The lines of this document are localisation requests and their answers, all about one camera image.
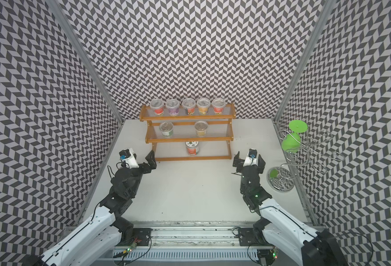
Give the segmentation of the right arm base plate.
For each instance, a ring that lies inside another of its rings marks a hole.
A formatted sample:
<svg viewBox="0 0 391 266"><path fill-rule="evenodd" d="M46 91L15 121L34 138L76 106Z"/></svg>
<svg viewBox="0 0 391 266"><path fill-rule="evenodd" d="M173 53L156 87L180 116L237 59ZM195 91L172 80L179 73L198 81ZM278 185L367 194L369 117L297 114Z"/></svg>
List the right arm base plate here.
<svg viewBox="0 0 391 266"><path fill-rule="evenodd" d="M258 228L237 228L236 237L239 240L239 244L242 247L248 246L269 246L266 241L262 230Z"/></svg>

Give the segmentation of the orange wooden tiered shelf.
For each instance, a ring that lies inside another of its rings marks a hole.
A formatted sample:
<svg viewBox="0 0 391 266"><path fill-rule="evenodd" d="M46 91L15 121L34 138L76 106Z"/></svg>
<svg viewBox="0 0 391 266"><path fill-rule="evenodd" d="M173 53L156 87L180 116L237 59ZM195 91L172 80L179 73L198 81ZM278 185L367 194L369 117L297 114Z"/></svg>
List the orange wooden tiered shelf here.
<svg viewBox="0 0 391 266"><path fill-rule="evenodd" d="M199 143L206 141L223 141L226 143L226 155L187 155L185 157L158 157L157 161L189 161L189 160L230 160L233 158L231 142L234 140L232 122L236 118L236 111L233 103L225 105L224 111L217 115L214 109L210 107L206 115L201 115L196 111L193 115L185 114L180 107L177 116L171 116L168 110L158 116L149 106L141 107L139 119L141 122L147 122L147 132L145 142L151 144L152 150L156 151L158 144L179 143L184 144L189 141ZM203 136L198 136L194 127L195 123L205 121L208 124L207 132ZM172 136L166 136L161 133L160 125L164 122L170 122L173 125Z"/></svg>

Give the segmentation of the clear seed container beige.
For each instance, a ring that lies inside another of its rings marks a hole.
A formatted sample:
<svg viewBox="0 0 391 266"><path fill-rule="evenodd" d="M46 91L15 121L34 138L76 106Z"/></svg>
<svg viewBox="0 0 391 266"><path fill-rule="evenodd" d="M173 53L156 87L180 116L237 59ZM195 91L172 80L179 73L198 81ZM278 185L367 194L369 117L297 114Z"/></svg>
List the clear seed container beige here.
<svg viewBox="0 0 391 266"><path fill-rule="evenodd" d="M199 137L203 137L207 133L209 124L206 121L198 121L194 124L194 128Z"/></svg>

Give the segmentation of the clear seed container front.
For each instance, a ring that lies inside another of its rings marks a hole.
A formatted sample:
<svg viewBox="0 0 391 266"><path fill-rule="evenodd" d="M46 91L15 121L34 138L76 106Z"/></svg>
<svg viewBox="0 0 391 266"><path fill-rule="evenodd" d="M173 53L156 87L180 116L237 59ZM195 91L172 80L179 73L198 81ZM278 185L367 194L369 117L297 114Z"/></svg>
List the clear seed container front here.
<svg viewBox="0 0 391 266"><path fill-rule="evenodd" d="M171 137L173 135L173 123L163 122L159 125L159 130L164 137Z"/></svg>

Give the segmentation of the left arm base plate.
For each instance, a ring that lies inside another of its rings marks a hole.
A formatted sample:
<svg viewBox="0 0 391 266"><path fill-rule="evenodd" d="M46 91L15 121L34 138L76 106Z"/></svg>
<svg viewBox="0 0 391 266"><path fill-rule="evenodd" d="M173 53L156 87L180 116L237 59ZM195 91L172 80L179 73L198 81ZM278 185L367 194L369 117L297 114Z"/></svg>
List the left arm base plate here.
<svg viewBox="0 0 391 266"><path fill-rule="evenodd" d="M138 247L148 247L151 243L152 228L133 228L127 229L122 233L122 239L119 245L130 246L136 243Z"/></svg>

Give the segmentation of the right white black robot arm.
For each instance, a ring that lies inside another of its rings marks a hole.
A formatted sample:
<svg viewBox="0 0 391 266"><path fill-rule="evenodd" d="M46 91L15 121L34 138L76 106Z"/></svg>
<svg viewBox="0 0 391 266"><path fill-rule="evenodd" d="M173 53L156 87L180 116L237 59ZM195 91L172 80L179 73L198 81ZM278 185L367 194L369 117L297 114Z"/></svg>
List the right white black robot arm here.
<svg viewBox="0 0 391 266"><path fill-rule="evenodd" d="M256 150L245 159L233 158L241 175L240 192L245 204L260 216L253 231L258 244L271 244L300 266L346 266L348 263L334 235L306 225L283 209L260 184L266 162Z"/></svg>

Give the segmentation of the pink jar floral lid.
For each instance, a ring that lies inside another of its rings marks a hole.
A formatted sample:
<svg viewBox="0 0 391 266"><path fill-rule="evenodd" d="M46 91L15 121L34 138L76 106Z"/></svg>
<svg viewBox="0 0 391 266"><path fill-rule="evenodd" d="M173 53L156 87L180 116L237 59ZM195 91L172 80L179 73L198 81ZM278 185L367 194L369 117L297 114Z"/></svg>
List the pink jar floral lid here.
<svg viewBox="0 0 391 266"><path fill-rule="evenodd" d="M187 152L190 156L195 156L199 153L199 142L189 141L185 143Z"/></svg>

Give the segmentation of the clear seed container red label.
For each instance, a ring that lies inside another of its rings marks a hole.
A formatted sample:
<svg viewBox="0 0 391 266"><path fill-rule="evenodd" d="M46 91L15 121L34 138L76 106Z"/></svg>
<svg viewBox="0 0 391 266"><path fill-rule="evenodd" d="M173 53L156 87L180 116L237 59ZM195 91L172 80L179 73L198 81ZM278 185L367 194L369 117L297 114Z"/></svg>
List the clear seed container red label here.
<svg viewBox="0 0 391 266"><path fill-rule="evenodd" d="M158 99L158 98L155 98L155 99L151 100L151 102L150 102L150 108L151 108L151 110L154 111L154 113L157 116L163 115L164 105L165 104L164 104L163 100Z"/></svg>

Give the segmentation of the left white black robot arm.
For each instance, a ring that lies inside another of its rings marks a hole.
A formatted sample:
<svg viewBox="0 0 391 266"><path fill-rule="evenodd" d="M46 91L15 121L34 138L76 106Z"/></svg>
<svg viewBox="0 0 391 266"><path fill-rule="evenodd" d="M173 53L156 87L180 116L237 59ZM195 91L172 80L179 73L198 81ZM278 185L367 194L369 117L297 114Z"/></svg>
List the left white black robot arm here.
<svg viewBox="0 0 391 266"><path fill-rule="evenodd" d="M134 225L123 218L131 206L144 174L156 169L155 152L150 151L146 161L138 163L132 149L120 152L121 167L111 178L108 195L94 212L68 236L42 255L26 255L24 266L89 266L117 244L138 244Z"/></svg>

